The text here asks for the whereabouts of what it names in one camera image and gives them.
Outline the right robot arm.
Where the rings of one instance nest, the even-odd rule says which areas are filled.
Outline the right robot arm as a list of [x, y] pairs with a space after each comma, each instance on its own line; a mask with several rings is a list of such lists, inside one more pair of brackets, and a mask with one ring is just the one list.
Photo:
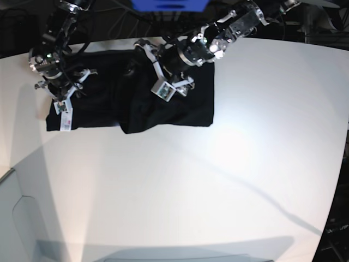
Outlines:
[[68, 43], [76, 31], [79, 16], [92, 11], [95, 1], [54, 1], [56, 8], [47, 19], [39, 45], [30, 49], [28, 64], [43, 81], [35, 88], [47, 90], [53, 101], [61, 102], [77, 89], [66, 69], [65, 58], [73, 56]]

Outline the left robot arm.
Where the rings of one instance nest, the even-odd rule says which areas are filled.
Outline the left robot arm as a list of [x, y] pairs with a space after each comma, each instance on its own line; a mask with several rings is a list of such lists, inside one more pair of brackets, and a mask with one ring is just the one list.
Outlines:
[[148, 40], [135, 42], [144, 51], [157, 75], [151, 91], [169, 102], [175, 93], [187, 96], [195, 81], [191, 67], [201, 67], [224, 57], [228, 46], [252, 34], [259, 24], [268, 26], [285, 15], [300, 1], [241, 1], [230, 6], [220, 18], [197, 26], [166, 43], [154, 45]]

